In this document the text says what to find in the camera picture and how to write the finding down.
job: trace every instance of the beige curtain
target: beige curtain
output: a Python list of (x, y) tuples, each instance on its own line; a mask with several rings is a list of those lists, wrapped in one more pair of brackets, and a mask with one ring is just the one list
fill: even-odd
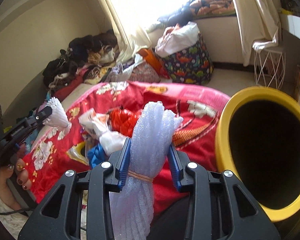
[(265, 47), (277, 46), (281, 38), (281, 23), (273, 0), (234, 0), (239, 23), (243, 65), (250, 63), (254, 49), (260, 51)]
[(120, 49), (118, 63), (127, 61), (142, 48), (151, 47), (149, 36), (140, 27), (137, 14), (129, 0), (99, 0), (99, 2), (110, 19), (118, 39)]

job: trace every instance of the red floral blanket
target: red floral blanket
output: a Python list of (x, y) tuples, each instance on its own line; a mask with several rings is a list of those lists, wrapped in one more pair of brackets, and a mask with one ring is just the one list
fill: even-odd
[[(24, 157), (31, 191), (39, 203), (62, 174), (73, 169), (83, 172), (90, 167), (76, 148), (84, 141), (78, 117), (90, 108), (97, 113), (123, 106), (131, 111), (143, 109), (149, 101), (161, 101), (166, 109), (184, 118), (180, 128), (173, 136), (178, 150), (189, 155), (192, 161), (207, 170), (216, 171), (214, 156), (214, 137), (221, 111), (229, 97), (216, 90), (180, 84), (146, 84), (139, 82), (101, 83), (84, 93), (66, 111), (71, 122), (70, 132), (51, 128)], [(183, 197), (172, 185), (168, 163), (153, 181), (154, 212), (159, 214), (173, 202)]]

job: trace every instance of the yellow bucket rim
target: yellow bucket rim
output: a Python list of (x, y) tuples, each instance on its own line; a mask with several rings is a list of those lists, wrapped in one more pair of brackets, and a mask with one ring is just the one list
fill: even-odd
[[(287, 94), (266, 87), (249, 87), (236, 93), (226, 104), (221, 114), (216, 131), (216, 161), (218, 170), (231, 170), (240, 179), (231, 155), (229, 144), (229, 124), (234, 113), (242, 105), (254, 100), (268, 100), (286, 107), (300, 121), (300, 106)], [(272, 222), (282, 221), (295, 214), (300, 209), (300, 195), (285, 208), (275, 210), (260, 204)]]

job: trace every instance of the silver screw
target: silver screw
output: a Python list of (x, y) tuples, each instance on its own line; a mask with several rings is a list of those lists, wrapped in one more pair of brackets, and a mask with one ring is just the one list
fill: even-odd
[(188, 167), (191, 169), (195, 169), (197, 167), (197, 164), (191, 162), (191, 163), (188, 163)]
[(111, 167), (111, 163), (110, 162), (103, 162), (103, 163), (101, 163), (101, 167), (104, 168), (104, 169), (107, 169), (107, 168)]
[(71, 177), (71, 176), (73, 176), (74, 175), (74, 171), (73, 170), (68, 170), (68, 171), (66, 171), (66, 176), (67, 177)]
[(229, 171), (229, 170), (226, 170), (226, 171), (224, 171), (224, 173), (223, 173), (226, 177), (232, 177), (233, 176), (233, 172), (232, 171)]

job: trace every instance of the dinosaur print storage bag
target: dinosaur print storage bag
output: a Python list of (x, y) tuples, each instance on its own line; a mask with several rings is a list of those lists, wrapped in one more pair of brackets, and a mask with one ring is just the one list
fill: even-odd
[(213, 63), (196, 23), (167, 28), (155, 53), (175, 83), (204, 85), (211, 79)]

